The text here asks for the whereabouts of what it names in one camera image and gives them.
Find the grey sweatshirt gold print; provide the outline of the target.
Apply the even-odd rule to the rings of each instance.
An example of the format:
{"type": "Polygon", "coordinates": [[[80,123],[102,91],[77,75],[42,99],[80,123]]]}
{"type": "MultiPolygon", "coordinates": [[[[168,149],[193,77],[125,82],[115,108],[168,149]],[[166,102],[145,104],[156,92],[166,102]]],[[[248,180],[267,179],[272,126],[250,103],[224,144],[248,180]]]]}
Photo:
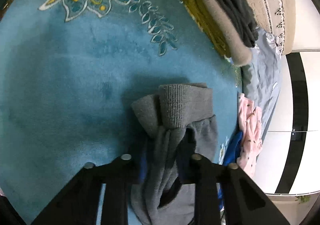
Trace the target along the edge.
{"type": "Polygon", "coordinates": [[[178,178],[177,160],[194,153],[212,160],[217,146],[213,91],[205,83],[161,85],[131,105],[148,134],[148,172],[131,189],[131,205],[141,224],[189,224],[195,186],[178,178]]]}

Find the dark blue garment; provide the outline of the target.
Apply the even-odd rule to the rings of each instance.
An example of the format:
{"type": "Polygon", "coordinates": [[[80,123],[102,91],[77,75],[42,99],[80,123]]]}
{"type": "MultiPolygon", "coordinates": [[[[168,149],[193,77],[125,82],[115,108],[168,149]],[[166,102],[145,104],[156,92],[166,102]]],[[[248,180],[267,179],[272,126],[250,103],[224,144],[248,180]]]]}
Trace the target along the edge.
{"type": "Polygon", "coordinates": [[[239,131],[231,139],[226,140],[225,144],[221,145],[220,165],[227,166],[229,163],[236,163],[240,156],[242,137],[243,132],[239,131]]]}

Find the white black sliding wardrobe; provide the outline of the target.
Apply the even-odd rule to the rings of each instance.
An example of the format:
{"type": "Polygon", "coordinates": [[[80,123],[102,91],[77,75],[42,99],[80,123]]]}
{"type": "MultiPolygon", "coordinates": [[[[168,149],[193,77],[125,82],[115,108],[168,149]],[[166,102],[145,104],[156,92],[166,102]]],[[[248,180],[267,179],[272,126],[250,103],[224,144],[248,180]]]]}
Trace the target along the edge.
{"type": "Polygon", "coordinates": [[[281,59],[279,99],[254,176],[267,194],[319,191],[319,12],[312,0],[295,5],[293,48],[281,59]]]}

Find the green plant on wardrobe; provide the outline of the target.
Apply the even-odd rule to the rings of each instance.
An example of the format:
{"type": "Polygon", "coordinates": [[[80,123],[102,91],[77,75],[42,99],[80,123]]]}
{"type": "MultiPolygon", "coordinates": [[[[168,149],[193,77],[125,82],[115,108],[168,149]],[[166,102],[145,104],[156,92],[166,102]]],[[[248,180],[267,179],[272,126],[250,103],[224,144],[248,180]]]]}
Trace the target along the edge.
{"type": "Polygon", "coordinates": [[[296,197],[296,201],[301,203],[308,203],[310,201],[311,196],[310,195],[300,195],[296,197]]]}

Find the pink fleece pyjama garment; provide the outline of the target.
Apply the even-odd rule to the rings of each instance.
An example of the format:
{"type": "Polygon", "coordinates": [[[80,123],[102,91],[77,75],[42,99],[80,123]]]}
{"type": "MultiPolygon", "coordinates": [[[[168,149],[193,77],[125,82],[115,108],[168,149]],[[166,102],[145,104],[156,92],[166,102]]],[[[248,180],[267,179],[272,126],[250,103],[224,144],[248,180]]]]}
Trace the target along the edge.
{"type": "Polygon", "coordinates": [[[262,109],[254,105],[254,101],[238,95],[238,122],[240,131],[243,132],[240,155],[236,163],[244,172],[253,178],[257,157],[262,151],[262,109]]]}

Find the grey floral quilt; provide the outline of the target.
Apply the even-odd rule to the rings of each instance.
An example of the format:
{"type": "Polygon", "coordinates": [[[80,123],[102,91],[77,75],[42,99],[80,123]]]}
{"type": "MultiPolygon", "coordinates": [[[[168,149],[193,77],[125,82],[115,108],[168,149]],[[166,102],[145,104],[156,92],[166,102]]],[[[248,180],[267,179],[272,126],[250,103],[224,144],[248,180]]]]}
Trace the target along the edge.
{"type": "Polygon", "coordinates": [[[262,109],[261,138],[271,122],[281,89],[281,54],[278,37],[258,27],[258,40],[251,48],[251,62],[241,68],[242,91],[262,109]]]}

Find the blue floral bed blanket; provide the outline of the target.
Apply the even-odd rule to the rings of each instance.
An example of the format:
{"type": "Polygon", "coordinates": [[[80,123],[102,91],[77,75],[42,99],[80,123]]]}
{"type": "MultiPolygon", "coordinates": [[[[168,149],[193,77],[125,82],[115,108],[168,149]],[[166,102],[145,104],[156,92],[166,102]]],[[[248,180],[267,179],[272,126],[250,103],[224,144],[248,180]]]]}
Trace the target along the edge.
{"type": "Polygon", "coordinates": [[[14,0],[1,20],[1,188],[30,224],[86,162],[142,130],[160,85],[213,90],[217,145],[236,128],[240,72],[180,0],[14,0]]]}

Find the folded mustard yellow garment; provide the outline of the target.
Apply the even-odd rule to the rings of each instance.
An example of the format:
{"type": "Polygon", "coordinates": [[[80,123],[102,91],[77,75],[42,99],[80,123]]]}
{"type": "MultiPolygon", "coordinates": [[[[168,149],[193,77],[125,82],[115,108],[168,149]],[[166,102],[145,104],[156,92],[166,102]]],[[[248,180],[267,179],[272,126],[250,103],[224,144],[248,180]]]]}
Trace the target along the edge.
{"type": "Polygon", "coordinates": [[[217,23],[211,17],[203,0],[181,1],[200,30],[210,39],[218,54],[225,58],[231,58],[231,52],[226,39],[217,23]]]}

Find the folded beige garment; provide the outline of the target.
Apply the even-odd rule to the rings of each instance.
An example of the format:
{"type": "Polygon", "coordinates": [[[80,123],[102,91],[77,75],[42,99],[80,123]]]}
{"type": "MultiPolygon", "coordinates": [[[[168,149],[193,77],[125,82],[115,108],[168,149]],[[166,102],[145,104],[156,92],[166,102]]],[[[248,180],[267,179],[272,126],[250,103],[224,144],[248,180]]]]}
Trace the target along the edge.
{"type": "Polygon", "coordinates": [[[234,65],[245,66],[252,60],[252,52],[247,48],[234,28],[232,21],[216,0],[202,0],[212,19],[222,31],[234,65]]]}

